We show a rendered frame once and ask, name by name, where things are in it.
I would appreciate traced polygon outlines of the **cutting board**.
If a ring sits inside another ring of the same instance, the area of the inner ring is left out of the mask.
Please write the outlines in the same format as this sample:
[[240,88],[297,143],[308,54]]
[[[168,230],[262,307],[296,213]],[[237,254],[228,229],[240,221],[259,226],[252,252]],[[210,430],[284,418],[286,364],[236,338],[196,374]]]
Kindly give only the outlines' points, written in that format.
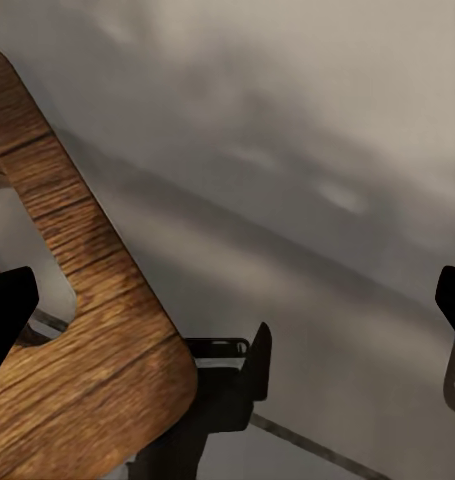
[[188,412],[197,365],[1,51],[0,173],[77,303],[59,337],[19,336],[0,366],[0,480],[102,480]]

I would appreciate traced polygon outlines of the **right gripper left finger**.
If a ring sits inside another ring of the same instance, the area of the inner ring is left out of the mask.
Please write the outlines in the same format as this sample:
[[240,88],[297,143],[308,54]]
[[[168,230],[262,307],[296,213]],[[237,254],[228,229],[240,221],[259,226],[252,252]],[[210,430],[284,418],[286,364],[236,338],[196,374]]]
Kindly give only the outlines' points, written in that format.
[[39,304],[30,266],[0,273],[0,366]]

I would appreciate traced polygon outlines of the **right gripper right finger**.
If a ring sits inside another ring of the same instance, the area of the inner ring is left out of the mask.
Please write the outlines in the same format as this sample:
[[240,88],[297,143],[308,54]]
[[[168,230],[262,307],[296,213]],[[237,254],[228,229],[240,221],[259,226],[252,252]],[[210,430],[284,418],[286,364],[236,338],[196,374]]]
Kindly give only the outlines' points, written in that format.
[[455,330],[455,267],[444,266],[439,277],[435,301]]

